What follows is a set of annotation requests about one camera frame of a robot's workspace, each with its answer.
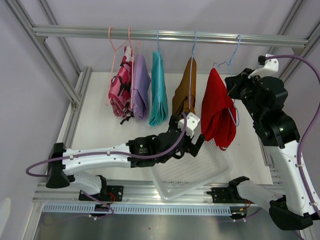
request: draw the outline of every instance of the laundry basket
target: laundry basket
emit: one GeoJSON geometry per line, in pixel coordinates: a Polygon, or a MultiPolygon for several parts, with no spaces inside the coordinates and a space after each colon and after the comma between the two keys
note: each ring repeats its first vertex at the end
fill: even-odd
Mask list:
{"type": "MultiPolygon", "coordinates": [[[[201,134],[200,125],[194,131],[195,142],[201,134]]],[[[171,200],[229,173],[232,162],[214,140],[205,141],[196,157],[185,153],[181,159],[149,167],[153,183],[163,199],[171,200]]]]}

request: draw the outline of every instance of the hanging garment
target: hanging garment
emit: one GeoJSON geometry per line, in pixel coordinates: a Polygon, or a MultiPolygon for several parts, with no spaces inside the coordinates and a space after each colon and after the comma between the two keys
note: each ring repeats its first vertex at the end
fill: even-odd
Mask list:
{"type": "Polygon", "coordinates": [[[132,74],[132,51],[129,46],[124,47],[119,71],[111,81],[108,97],[117,117],[126,118],[131,115],[131,74],[132,74]]]}
{"type": "Polygon", "coordinates": [[[151,71],[152,110],[151,126],[160,125],[168,118],[168,99],[165,85],[164,63],[158,51],[153,52],[151,71]]]}
{"type": "Polygon", "coordinates": [[[180,85],[175,90],[172,98],[172,115],[180,116],[182,112],[194,113],[196,105],[196,80],[197,80],[197,63],[195,58],[191,57],[186,64],[180,85]],[[191,75],[191,92],[190,92],[190,75],[191,75]]]}
{"type": "Polygon", "coordinates": [[[236,136],[236,109],[217,70],[209,74],[201,109],[201,133],[206,141],[214,139],[221,150],[226,150],[236,136]]]}
{"type": "Polygon", "coordinates": [[[132,87],[132,110],[136,120],[142,120],[148,115],[148,90],[151,78],[148,73],[145,57],[138,54],[134,57],[132,87]]]}

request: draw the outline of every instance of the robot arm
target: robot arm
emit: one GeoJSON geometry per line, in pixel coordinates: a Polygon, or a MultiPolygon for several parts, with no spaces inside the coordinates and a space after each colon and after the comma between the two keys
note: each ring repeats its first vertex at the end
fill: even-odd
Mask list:
{"type": "Polygon", "coordinates": [[[170,158],[180,159],[185,153],[195,157],[205,137],[200,135],[196,144],[193,144],[194,130],[200,119],[193,113],[189,113],[185,119],[179,120],[178,117],[172,116],[167,132],[138,137],[112,147],[75,150],[65,149],[63,143],[56,143],[51,150],[50,158],[64,159],[48,163],[46,187],[59,189],[72,186],[89,195],[97,195],[106,189],[106,179],[90,175],[85,172],[87,170],[109,167],[152,167],[158,163],[165,163],[170,158]],[[185,119],[185,133],[182,136],[185,119]]]}
{"type": "MultiPolygon", "coordinates": [[[[241,100],[248,110],[253,128],[270,153],[279,171],[285,195],[271,192],[254,184],[247,177],[229,182],[234,199],[248,199],[269,212],[274,223],[282,230],[302,230],[313,224],[318,215],[308,197],[297,164],[300,135],[294,120],[282,108],[288,96],[282,80],[269,76],[277,72],[276,59],[264,61],[258,70],[246,68],[237,76],[225,79],[228,95],[241,100]]],[[[315,202],[319,202],[308,171],[301,157],[301,165],[315,202]]]]}

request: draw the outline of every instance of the gray floor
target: gray floor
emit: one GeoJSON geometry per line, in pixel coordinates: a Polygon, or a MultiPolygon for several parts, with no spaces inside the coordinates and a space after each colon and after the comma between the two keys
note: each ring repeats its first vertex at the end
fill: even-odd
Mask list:
{"type": "Polygon", "coordinates": [[[68,213],[44,213],[35,240],[294,240],[281,231],[265,211],[247,222],[222,222],[228,217],[116,214],[94,221],[79,217],[63,223],[68,213]]]}

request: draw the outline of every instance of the purple cloth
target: purple cloth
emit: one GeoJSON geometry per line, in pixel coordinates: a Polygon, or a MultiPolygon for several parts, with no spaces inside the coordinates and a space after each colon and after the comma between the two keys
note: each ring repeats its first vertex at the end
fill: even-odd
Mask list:
{"type": "Polygon", "coordinates": [[[151,83],[145,57],[138,54],[134,57],[133,66],[133,115],[136,120],[142,120],[148,115],[148,90],[151,83]]]}

